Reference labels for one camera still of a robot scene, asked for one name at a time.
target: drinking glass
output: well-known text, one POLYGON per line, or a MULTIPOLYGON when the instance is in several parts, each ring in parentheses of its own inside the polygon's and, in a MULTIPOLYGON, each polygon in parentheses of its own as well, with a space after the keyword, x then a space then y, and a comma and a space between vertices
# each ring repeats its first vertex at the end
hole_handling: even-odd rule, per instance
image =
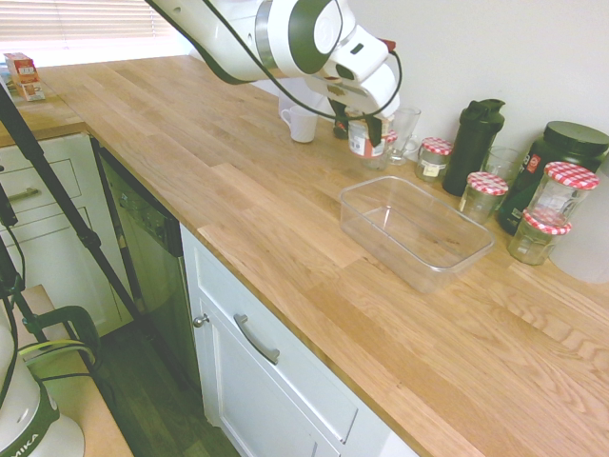
POLYGON ((486 153, 481 171, 499 176, 511 188, 521 169, 523 155, 519 150, 494 146, 486 153))
POLYGON ((389 161, 393 165, 403 165, 406 163, 406 155, 419 149, 419 143, 412 134, 421 116, 421 110, 415 107, 404 107, 394 113, 391 128, 397 135, 389 147, 389 161))

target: window blind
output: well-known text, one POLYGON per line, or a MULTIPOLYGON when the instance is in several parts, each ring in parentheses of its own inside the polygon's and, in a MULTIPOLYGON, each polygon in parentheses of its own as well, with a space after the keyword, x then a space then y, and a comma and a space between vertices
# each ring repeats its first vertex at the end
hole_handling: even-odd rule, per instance
POLYGON ((122 55, 129 47, 168 55, 181 53, 167 51, 177 36, 144 0, 0 0, 0 55, 75 50, 81 60, 96 61, 108 59, 94 59, 87 50, 122 55))

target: black dishwasher front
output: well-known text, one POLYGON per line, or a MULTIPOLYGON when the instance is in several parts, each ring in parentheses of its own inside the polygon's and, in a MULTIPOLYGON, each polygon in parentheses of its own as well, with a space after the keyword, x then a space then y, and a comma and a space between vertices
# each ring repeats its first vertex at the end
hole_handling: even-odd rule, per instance
POLYGON ((110 212, 124 236, 119 244, 127 245, 124 258, 135 304, 164 340, 159 355, 178 384, 186 378, 199 389, 180 223, 107 150, 96 149, 111 195, 110 212))

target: white cabinet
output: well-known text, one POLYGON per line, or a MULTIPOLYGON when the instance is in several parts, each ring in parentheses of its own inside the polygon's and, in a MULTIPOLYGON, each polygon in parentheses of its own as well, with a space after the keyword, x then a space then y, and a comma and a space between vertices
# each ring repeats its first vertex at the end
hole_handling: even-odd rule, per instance
MULTIPOLYGON (((88 136, 55 138, 41 142, 41 146, 85 222, 100 236, 102 251, 126 285, 125 267, 88 136)), ((22 196, 12 203, 19 220, 13 232, 26 257, 27 287, 42 284, 58 308, 85 308, 102 335, 128 322, 130 316, 106 276, 19 148, 0 149, 0 165, 5 168, 0 183, 7 195, 22 196)), ((4 228, 0 236, 20 271, 17 249, 4 228)))
POLYGON ((185 228, 182 239, 206 417, 243 456, 379 457, 402 442, 185 228))

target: cardboard box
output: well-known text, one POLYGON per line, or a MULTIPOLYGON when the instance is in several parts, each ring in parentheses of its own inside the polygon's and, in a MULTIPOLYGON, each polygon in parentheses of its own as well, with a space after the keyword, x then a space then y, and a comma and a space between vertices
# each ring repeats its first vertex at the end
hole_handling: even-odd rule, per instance
POLYGON ((21 52, 4 55, 7 58, 10 77, 19 94, 29 102, 43 100, 45 93, 42 92, 42 85, 33 60, 21 52))

